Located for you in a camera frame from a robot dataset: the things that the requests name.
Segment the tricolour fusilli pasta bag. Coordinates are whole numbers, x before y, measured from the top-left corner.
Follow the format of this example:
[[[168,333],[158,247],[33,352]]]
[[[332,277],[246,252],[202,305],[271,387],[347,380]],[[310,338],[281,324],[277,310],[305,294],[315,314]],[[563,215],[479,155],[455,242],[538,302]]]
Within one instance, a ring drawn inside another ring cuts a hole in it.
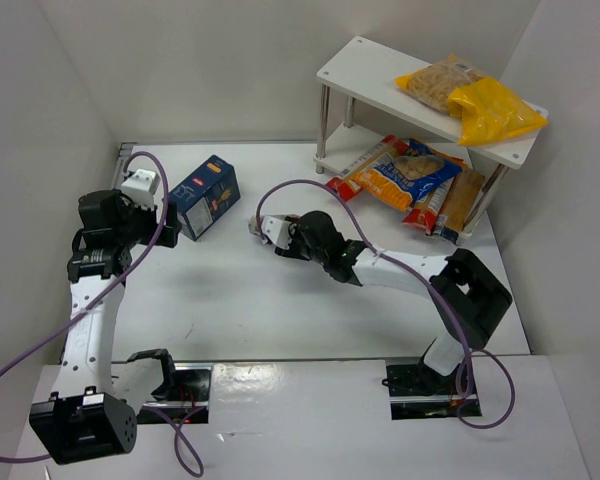
[[[292,215],[292,216],[296,216],[296,222],[293,224],[293,225],[295,225],[297,223],[297,221],[299,220],[299,216],[297,216],[297,215]],[[248,229],[249,229],[249,232],[250,232],[251,235],[258,236],[260,238],[261,242],[263,244],[265,244],[262,241],[262,238],[261,238],[261,235],[260,235],[260,223],[261,223],[261,218],[262,217],[263,216],[259,216],[259,215],[252,216],[251,219],[250,219],[250,221],[249,221],[249,224],[248,224]]]

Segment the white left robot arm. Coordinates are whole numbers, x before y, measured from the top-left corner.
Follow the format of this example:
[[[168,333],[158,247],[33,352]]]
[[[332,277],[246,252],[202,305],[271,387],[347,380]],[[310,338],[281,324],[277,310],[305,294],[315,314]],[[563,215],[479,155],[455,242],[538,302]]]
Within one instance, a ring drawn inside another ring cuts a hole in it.
[[[137,440],[137,416],[145,401],[175,384],[165,349],[132,354],[112,376],[117,315],[131,250],[138,244],[173,248],[180,224],[173,206],[158,225],[152,187],[121,187],[80,197],[82,221],[67,264],[72,311],[79,321],[66,337],[61,368],[48,400],[32,405],[29,423],[51,458],[67,465],[127,454]]]

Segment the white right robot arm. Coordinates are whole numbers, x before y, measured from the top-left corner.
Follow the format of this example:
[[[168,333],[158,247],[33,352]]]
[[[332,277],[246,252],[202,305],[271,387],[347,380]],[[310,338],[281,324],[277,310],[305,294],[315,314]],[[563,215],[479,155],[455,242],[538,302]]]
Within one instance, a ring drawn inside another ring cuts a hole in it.
[[[443,321],[421,358],[424,368],[451,375],[466,351],[487,345],[512,304],[512,295],[471,251],[421,256],[383,250],[363,240],[347,240],[322,211],[302,216],[265,216],[262,236],[284,258],[319,264],[335,281],[387,287],[429,297]]]

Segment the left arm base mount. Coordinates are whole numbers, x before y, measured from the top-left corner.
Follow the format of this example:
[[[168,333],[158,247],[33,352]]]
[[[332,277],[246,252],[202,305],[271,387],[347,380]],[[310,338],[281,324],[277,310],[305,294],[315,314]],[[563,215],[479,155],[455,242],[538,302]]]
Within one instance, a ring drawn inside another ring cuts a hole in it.
[[[162,417],[152,411],[160,410],[175,423],[191,411],[186,424],[207,424],[211,397],[213,365],[210,363],[176,362],[174,387],[158,397],[151,394],[137,416],[139,425],[165,424]]]

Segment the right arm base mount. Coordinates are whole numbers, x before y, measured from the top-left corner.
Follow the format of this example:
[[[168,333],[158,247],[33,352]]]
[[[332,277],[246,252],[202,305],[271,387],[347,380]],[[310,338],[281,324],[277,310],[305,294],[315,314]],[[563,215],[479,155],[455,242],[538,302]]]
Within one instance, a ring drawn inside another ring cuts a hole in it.
[[[413,359],[386,363],[381,384],[389,395],[391,419],[425,420],[457,416],[457,409],[469,417],[480,417],[481,408],[474,391],[467,399],[458,392],[456,370],[447,377],[440,376],[423,362]]]

